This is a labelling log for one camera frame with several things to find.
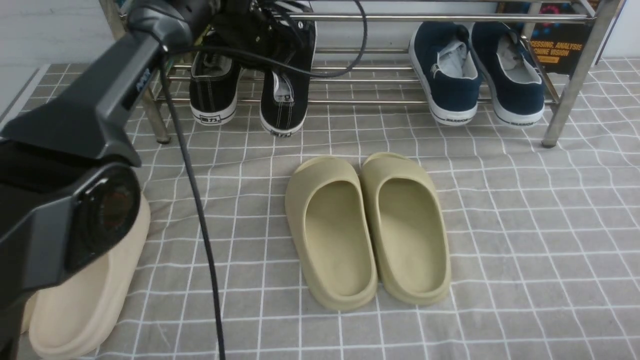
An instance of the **floor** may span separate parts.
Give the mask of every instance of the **floor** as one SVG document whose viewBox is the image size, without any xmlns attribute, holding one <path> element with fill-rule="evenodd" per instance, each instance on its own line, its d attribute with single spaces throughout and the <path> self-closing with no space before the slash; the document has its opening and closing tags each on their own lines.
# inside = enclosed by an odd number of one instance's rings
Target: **floor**
<svg viewBox="0 0 640 360">
<path fill-rule="evenodd" d="M 25 110 L 80 71 L 51 66 Z M 187 96 L 186 85 L 174 90 Z M 240 91 L 259 97 L 260 85 Z M 415 84 L 313 84 L 311 93 L 424 98 Z M 593 69 L 554 149 L 540 147 L 550 111 L 522 131 L 500 126 L 490 106 L 463 127 L 439 126 L 426 106 L 314 106 L 289 139 L 263 132 L 257 106 L 239 107 L 222 127 L 195 124 L 187 104 L 179 115 L 214 238 L 227 359 L 640 357 L 640 59 Z M 116 328 L 83 359 L 212 359 L 211 288 L 177 144 L 158 145 L 140 109 L 126 130 L 143 160 L 138 175 L 152 223 Z M 314 156 L 358 168 L 378 151 L 409 156 L 434 180 L 451 293 L 417 307 L 380 285 L 363 308 L 328 311 L 301 275 L 285 187 Z M 22 345 L 20 360 L 37 359 L 26 338 Z"/>
</svg>

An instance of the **wall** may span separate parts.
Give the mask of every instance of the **wall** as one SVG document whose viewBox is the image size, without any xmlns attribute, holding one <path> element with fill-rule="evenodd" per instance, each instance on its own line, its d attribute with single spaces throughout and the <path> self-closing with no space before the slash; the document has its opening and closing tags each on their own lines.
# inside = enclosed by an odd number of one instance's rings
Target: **wall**
<svg viewBox="0 0 640 360">
<path fill-rule="evenodd" d="M 346 2 L 313 2 L 317 12 L 355 12 Z M 366 2 L 367 12 L 490 13 L 492 3 Z M 112 43 L 97 0 L 0 0 L 0 66 L 88 62 Z M 640 56 L 640 1 L 630 0 L 605 50 L 606 56 Z M 415 29 L 412 23 L 372 23 L 370 46 L 404 47 Z M 320 46 L 358 46 L 357 23 L 320 23 Z"/>
<path fill-rule="evenodd" d="M 113 37 L 98 0 L 0 0 L 0 66 L 89 62 Z"/>
<path fill-rule="evenodd" d="M 640 1 L 627 0 L 604 51 L 604 56 L 640 56 Z"/>
</svg>

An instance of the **metal rack bar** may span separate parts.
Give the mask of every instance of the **metal rack bar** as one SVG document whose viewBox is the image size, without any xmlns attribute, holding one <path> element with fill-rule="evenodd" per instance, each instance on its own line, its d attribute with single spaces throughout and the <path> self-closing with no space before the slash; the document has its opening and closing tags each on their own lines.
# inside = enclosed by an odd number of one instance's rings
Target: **metal rack bar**
<svg viewBox="0 0 640 360">
<path fill-rule="evenodd" d="M 158 97 L 158 101 L 165 101 L 164 96 Z M 188 103 L 188 97 L 174 97 L 174 102 Z M 242 104 L 259 104 L 260 99 L 240 98 L 238 101 Z M 478 99 L 479 104 L 491 104 L 490 98 Z M 383 106 L 383 105 L 424 105 L 426 100 L 326 100 L 326 99 L 309 99 L 309 105 L 345 105 L 345 106 Z M 545 99 L 545 104 L 553 104 L 553 100 Z"/>
<path fill-rule="evenodd" d="M 591 27 L 591 33 L 582 49 L 578 64 L 576 64 L 573 74 L 570 75 L 569 83 L 564 87 L 562 96 L 560 96 L 560 102 L 554 111 L 554 116 L 549 122 L 544 140 L 542 140 L 542 146 L 546 148 L 556 146 L 564 124 L 569 119 L 569 114 L 573 109 L 573 105 L 575 105 L 575 100 L 578 98 L 578 94 L 582 89 L 584 80 L 589 74 L 591 64 L 593 64 L 593 60 L 598 56 L 600 44 L 602 44 L 607 34 L 609 25 L 613 19 L 615 19 L 620 1 L 622 0 L 600 1 L 598 11 L 596 12 L 596 21 Z"/>
<path fill-rule="evenodd" d="M 176 64 L 174 69 L 191 70 L 190 64 Z M 314 66 L 313 71 L 340 71 L 346 69 L 344 66 Z M 413 67 L 407 66 L 375 66 L 375 65 L 359 65 L 351 69 L 351 71 L 413 71 Z"/>
<path fill-rule="evenodd" d="M 344 1 L 344 0 L 311 0 L 311 1 Z M 378 3 L 389 0 L 361 0 L 364 3 Z M 403 0 L 411 3 L 495 3 L 495 0 Z M 575 0 L 506 0 L 507 3 L 550 3 L 550 4 L 571 4 Z"/>
<path fill-rule="evenodd" d="M 126 30 L 124 28 L 124 24 L 122 22 L 123 17 L 118 10 L 118 6 L 113 0 L 99 1 L 100 6 L 102 7 L 102 11 L 107 18 L 109 28 L 111 28 L 113 38 L 119 39 L 120 37 L 124 36 Z M 171 141 L 171 136 L 169 135 L 169 132 L 166 129 L 166 125 L 162 120 L 159 105 L 154 101 L 154 94 L 151 93 L 150 88 L 145 90 L 140 103 L 145 109 L 145 113 L 147 114 L 147 118 L 149 119 L 151 128 L 154 131 L 156 140 L 159 143 L 169 143 Z"/>
<path fill-rule="evenodd" d="M 360 48 L 355 47 L 321 47 L 316 49 L 316 54 L 357 54 Z M 406 54 L 406 48 L 389 47 L 389 48 L 371 48 L 365 49 L 365 54 Z"/>
<path fill-rule="evenodd" d="M 315 21 L 361 21 L 362 16 L 354 13 L 289 13 L 294 20 Z M 565 24 L 584 24 L 593 20 L 584 14 L 531 15 L 494 13 L 482 15 L 460 14 L 367 14 L 367 21 L 422 22 L 422 21 L 461 21 L 461 22 L 556 22 Z"/>
<path fill-rule="evenodd" d="M 169 76 L 171 81 L 189 81 L 189 76 Z M 263 78 L 255 78 L 245 76 L 240 79 L 240 82 L 254 83 L 256 81 L 262 81 Z M 349 78 L 331 78 L 331 79 L 311 79 L 312 83 L 318 84 L 418 84 L 420 81 L 416 78 L 412 79 L 349 79 Z"/>
<path fill-rule="evenodd" d="M 589 15 L 590 17 L 596 16 L 596 11 L 593 9 L 589 0 L 579 0 L 578 5 Z"/>
<path fill-rule="evenodd" d="M 528 14 L 538 15 L 540 14 L 541 9 L 542 9 L 542 3 L 532 3 L 531 5 L 529 5 Z M 536 27 L 535 22 L 528 22 L 524 24 L 524 28 L 522 29 L 522 34 L 527 38 L 531 38 L 531 35 L 533 34 L 533 30 L 535 27 Z"/>
</svg>

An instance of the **slide sandal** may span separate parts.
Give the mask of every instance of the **slide sandal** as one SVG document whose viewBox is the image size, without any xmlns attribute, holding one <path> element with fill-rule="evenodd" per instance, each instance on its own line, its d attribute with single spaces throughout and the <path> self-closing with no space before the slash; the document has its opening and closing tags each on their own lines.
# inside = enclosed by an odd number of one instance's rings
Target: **slide sandal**
<svg viewBox="0 0 640 360">
<path fill-rule="evenodd" d="M 371 301 L 378 275 L 353 167 L 331 156 L 300 165 L 287 185 L 285 212 L 316 300 L 339 311 Z"/>
<path fill-rule="evenodd" d="M 444 299 L 451 264 L 431 178 L 415 162 L 387 152 L 371 155 L 360 178 L 385 289 L 409 304 Z"/>
<path fill-rule="evenodd" d="M 120 316 L 149 223 L 149 204 L 142 196 L 138 217 L 118 245 L 63 284 L 38 292 L 29 326 L 38 355 L 76 358 L 106 340 Z"/>
<path fill-rule="evenodd" d="M 31 315 L 33 315 L 33 308 L 36 307 L 36 299 L 38 298 L 38 293 L 33 294 L 27 303 L 24 305 L 24 311 L 22 312 L 22 327 L 20 328 L 20 333 L 24 334 L 29 331 L 29 324 L 31 323 Z"/>
</svg>

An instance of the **white rubber sole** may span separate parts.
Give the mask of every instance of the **white rubber sole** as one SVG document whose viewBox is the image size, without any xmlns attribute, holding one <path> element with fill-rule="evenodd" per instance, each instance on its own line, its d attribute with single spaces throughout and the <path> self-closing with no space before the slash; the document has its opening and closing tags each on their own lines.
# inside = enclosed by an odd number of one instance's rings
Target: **white rubber sole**
<svg viewBox="0 0 640 360">
<path fill-rule="evenodd" d="M 227 108 L 220 111 L 215 111 L 213 113 L 207 113 L 194 108 L 193 105 L 189 103 L 191 105 L 191 112 L 193 113 L 193 117 L 198 123 L 204 126 L 220 126 L 226 124 L 227 122 L 230 122 L 234 118 L 238 104 L 237 89 L 243 73 L 244 69 L 240 70 L 240 74 L 238 74 L 238 80 L 236 83 L 236 94 L 233 101 L 231 102 L 231 105 L 229 105 Z"/>
<path fill-rule="evenodd" d="M 311 57 L 311 64 L 313 65 L 314 59 L 316 58 L 316 48 L 318 45 L 318 26 L 317 26 L 317 22 L 314 22 L 314 27 L 316 28 L 316 41 L 314 42 L 314 54 Z M 307 118 L 307 112 L 309 110 L 309 104 L 307 103 L 307 110 L 305 111 L 305 116 L 302 118 L 302 121 L 300 122 L 300 124 L 298 124 L 295 127 L 292 127 L 291 129 L 277 129 L 273 126 L 271 126 L 267 120 L 265 120 L 265 118 L 262 116 L 262 107 L 260 107 L 260 123 L 262 124 L 262 127 L 271 135 L 273 136 L 277 136 L 279 138 L 288 138 L 291 137 L 291 135 L 297 133 L 300 129 L 302 129 L 302 125 L 305 123 L 305 119 Z"/>
<path fill-rule="evenodd" d="M 469 44 L 471 44 L 471 51 L 476 57 L 478 67 L 483 73 L 487 85 L 489 86 L 489 91 L 491 92 L 491 102 L 493 104 L 493 112 L 495 112 L 495 116 L 498 118 L 498 120 L 512 129 L 527 129 L 536 125 L 538 121 L 542 119 L 542 115 L 545 112 L 545 107 L 542 106 L 542 109 L 539 112 L 530 115 L 516 114 L 505 109 L 501 105 L 500 100 L 498 100 L 498 91 L 495 88 L 495 83 L 493 82 L 491 74 L 489 74 L 489 70 L 487 70 L 482 61 L 480 61 L 480 58 L 478 57 L 476 50 L 474 49 L 471 38 L 469 38 Z"/>
<path fill-rule="evenodd" d="M 414 43 L 415 36 L 418 33 L 416 30 L 411 37 L 411 41 L 409 42 L 409 59 L 411 59 L 411 64 L 413 65 L 413 69 L 418 79 L 420 80 L 420 84 L 422 85 L 422 89 L 427 94 L 427 98 L 429 100 L 429 109 L 431 110 L 431 114 L 433 119 L 437 122 L 448 125 L 448 126 L 462 126 L 468 124 L 473 117 L 476 115 L 478 110 L 478 104 L 465 111 L 449 111 L 439 107 L 433 97 L 431 96 L 431 87 L 429 87 L 429 81 L 427 77 L 424 75 L 424 71 L 420 66 L 420 61 L 418 61 L 418 56 L 415 54 Z"/>
</svg>

